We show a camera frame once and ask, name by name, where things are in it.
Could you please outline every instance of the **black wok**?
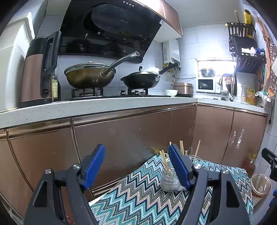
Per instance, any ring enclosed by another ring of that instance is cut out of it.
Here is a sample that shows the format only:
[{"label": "black wok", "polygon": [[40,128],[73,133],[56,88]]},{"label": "black wok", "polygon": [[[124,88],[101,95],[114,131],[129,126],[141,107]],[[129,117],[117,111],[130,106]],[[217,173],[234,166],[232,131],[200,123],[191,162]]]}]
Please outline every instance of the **black wok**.
[{"label": "black wok", "polygon": [[159,71],[159,74],[152,72],[141,71],[142,67],[139,68],[139,72],[131,73],[128,76],[122,77],[120,80],[130,89],[146,89],[155,87],[160,80],[160,75],[164,74],[169,69],[178,67],[178,63],[171,64],[170,66]]}]

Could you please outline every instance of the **blue gripper pad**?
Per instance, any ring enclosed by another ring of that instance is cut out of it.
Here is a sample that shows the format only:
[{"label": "blue gripper pad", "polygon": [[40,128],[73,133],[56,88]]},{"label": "blue gripper pad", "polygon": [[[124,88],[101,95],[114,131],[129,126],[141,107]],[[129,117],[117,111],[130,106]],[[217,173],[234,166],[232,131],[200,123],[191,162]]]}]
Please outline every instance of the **blue gripper pad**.
[{"label": "blue gripper pad", "polygon": [[178,179],[180,181],[180,184],[185,187],[187,190],[190,190],[191,188],[191,183],[190,183],[190,174],[185,166],[185,164],[183,163],[182,159],[185,162],[188,162],[188,166],[190,166],[190,168],[188,168],[191,172],[191,166],[193,165],[191,162],[191,159],[188,156],[184,156],[182,155],[181,151],[179,150],[179,148],[177,147],[176,144],[174,145],[170,145],[168,147],[168,154],[169,154],[169,158],[170,161],[175,169],[175,172],[178,176]]},{"label": "blue gripper pad", "polygon": [[86,156],[81,162],[82,186],[86,190],[93,185],[100,166],[105,158],[105,146],[98,144],[91,155]]}]

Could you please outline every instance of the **white countertop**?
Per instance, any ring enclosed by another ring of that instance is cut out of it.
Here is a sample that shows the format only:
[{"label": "white countertop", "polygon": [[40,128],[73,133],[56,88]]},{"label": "white countertop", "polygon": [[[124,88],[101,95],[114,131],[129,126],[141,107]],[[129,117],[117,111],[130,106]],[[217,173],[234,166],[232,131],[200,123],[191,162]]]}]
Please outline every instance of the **white countertop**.
[{"label": "white countertop", "polygon": [[78,101],[59,101],[2,112],[0,113],[0,129],[71,116],[185,103],[207,103],[268,114],[267,110],[256,106],[203,98],[171,98],[162,96],[100,98]]}]

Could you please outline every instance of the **cabinet door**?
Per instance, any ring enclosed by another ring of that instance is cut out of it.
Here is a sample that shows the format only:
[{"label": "cabinet door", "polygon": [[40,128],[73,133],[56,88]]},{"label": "cabinet door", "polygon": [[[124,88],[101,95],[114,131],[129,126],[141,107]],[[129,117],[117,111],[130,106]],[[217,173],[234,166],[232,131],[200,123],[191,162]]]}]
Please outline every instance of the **cabinet door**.
[{"label": "cabinet door", "polygon": [[78,163],[70,128],[11,138],[10,143],[33,189],[45,169],[65,170]]},{"label": "cabinet door", "polygon": [[136,2],[140,2],[143,5],[145,5],[147,8],[151,9],[158,15],[160,15],[162,18],[165,18],[164,11],[163,11],[163,5],[162,0],[135,0]]},{"label": "cabinet door", "polygon": [[106,156],[92,188],[128,175],[166,149],[170,111],[116,119],[85,126],[75,125],[81,160],[104,144]]},{"label": "cabinet door", "polygon": [[221,163],[232,127],[233,111],[212,107],[197,106],[193,134],[193,154],[198,141],[198,156],[202,159]]},{"label": "cabinet door", "polygon": [[192,144],[196,106],[173,109],[170,115],[169,141],[177,144],[183,140],[184,150]]},{"label": "cabinet door", "polygon": [[266,126],[266,117],[235,112],[223,165],[242,167],[250,153],[258,154]]},{"label": "cabinet door", "polygon": [[174,28],[181,36],[183,36],[182,27],[180,24],[180,19],[178,12],[165,0],[161,0],[163,3],[163,8],[165,10],[165,20],[166,22]]},{"label": "cabinet door", "polygon": [[0,153],[0,192],[24,217],[33,192],[21,175],[6,139],[0,141]]}]

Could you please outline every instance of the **patterned tablecloth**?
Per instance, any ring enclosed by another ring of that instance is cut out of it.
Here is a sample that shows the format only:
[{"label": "patterned tablecloth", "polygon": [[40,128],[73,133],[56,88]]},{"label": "patterned tablecloth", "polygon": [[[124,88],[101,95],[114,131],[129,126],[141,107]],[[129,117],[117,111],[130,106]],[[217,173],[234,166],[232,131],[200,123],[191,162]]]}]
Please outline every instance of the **patterned tablecloth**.
[{"label": "patterned tablecloth", "polygon": [[[251,222],[253,200],[249,177],[244,169],[201,162],[211,171],[226,168],[236,182]],[[164,192],[160,188],[162,173],[160,154],[117,183],[106,195],[91,206],[99,225],[174,225],[186,203],[189,192]],[[198,225],[207,221],[212,187],[207,187]]]}]

